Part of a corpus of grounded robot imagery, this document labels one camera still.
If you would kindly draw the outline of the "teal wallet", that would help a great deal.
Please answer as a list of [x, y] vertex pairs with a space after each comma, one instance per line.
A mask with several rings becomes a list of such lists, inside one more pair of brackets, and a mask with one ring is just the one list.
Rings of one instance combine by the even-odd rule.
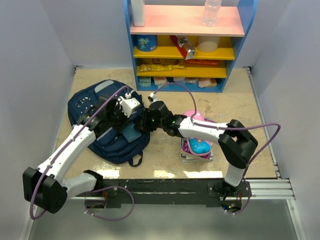
[[135, 129], [134, 124], [128, 124], [122, 131], [122, 135], [127, 140], [128, 143], [132, 143], [141, 137], [141, 132]]

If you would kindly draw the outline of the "navy blue backpack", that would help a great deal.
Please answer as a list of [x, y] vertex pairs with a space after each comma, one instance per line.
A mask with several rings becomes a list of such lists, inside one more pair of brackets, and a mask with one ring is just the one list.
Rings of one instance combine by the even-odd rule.
[[[127, 125], [135, 125], [145, 108], [142, 96], [130, 86], [112, 79], [95, 83], [76, 92], [70, 98], [67, 103], [70, 124], [72, 126], [84, 124], [112, 94], [115, 94], [113, 98], [118, 99], [119, 96], [125, 97], [126, 93], [131, 93], [131, 96], [140, 102], [140, 107], [129, 117], [127, 123]], [[88, 127], [95, 132], [97, 123], [98, 121], [94, 119]], [[127, 142], [122, 132], [109, 128], [102, 135], [95, 133], [96, 139], [88, 147], [93, 153], [110, 163], [116, 165], [128, 163], [131, 167], [137, 167], [142, 163], [143, 150], [150, 142], [149, 132], [139, 132], [141, 132], [140, 138]]]

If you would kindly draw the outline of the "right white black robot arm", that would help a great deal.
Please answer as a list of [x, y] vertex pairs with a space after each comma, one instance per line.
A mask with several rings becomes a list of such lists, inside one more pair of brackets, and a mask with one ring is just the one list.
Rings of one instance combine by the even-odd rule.
[[144, 132], [162, 129], [171, 137], [199, 139], [219, 145], [228, 169], [222, 182], [214, 186], [214, 191], [225, 198], [235, 196], [241, 190], [245, 170], [258, 146], [253, 135], [238, 120], [229, 123], [194, 120], [192, 116], [173, 114], [153, 93], [148, 100], [150, 105], [142, 111], [134, 128]]

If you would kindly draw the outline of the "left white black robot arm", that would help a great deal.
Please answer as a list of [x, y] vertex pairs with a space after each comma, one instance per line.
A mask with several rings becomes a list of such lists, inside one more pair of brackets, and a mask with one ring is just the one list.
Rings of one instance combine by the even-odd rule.
[[122, 96], [103, 100], [98, 109], [79, 119], [67, 139], [47, 160], [23, 172], [24, 199], [30, 203], [29, 215], [33, 220], [38, 219], [34, 206], [55, 214], [70, 198], [83, 193], [99, 196], [103, 192], [103, 176], [95, 171], [86, 170], [69, 179], [65, 175], [80, 154], [97, 139], [102, 124], [121, 126], [136, 106], [134, 99]]

